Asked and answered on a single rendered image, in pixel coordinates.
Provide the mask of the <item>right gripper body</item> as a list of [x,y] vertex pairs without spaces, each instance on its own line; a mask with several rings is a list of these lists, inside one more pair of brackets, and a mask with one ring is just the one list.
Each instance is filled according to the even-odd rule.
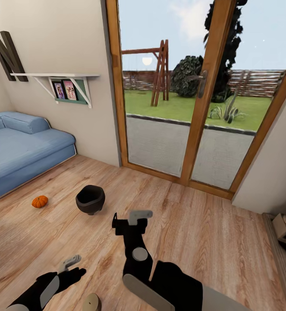
[[128,220],[117,220],[115,224],[115,235],[123,235],[123,240],[131,234],[145,234],[147,221],[145,219],[137,219],[137,225],[129,225]]

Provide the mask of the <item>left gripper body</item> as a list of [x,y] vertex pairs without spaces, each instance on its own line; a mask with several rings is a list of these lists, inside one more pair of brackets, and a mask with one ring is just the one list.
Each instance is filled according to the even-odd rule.
[[63,286],[63,289],[61,290],[61,292],[64,291],[65,289],[67,289],[69,286],[80,281],[80,273],[79,273],[78,268],[74,268],[71,271],[63,272],[61,274],[65,278],[64,286]]

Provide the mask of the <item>pillar candle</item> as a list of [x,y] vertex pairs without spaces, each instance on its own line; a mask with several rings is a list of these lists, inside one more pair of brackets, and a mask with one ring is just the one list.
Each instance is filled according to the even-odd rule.
[[82,311],[101,311],[101,300],[99,296],[95,293],[89,294],[83,304],[82,304]]

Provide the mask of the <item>pumpkin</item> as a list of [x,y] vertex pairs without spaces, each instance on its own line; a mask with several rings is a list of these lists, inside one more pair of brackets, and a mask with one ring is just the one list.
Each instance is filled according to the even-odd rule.
[[42,195],[42,196],[35,198],[32,201],[32,206],[34,206],[35,208],[41,208],[41,207],[45,206],[47,204],[47,202],[48,202],[48,197]]

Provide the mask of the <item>cauldron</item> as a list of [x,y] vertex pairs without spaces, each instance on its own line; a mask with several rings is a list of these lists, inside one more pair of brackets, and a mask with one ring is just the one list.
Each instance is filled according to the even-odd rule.
[[105,202],[105,193],[102,187],[87,185],[76,195],[77,207],[88,215],[94,215]]

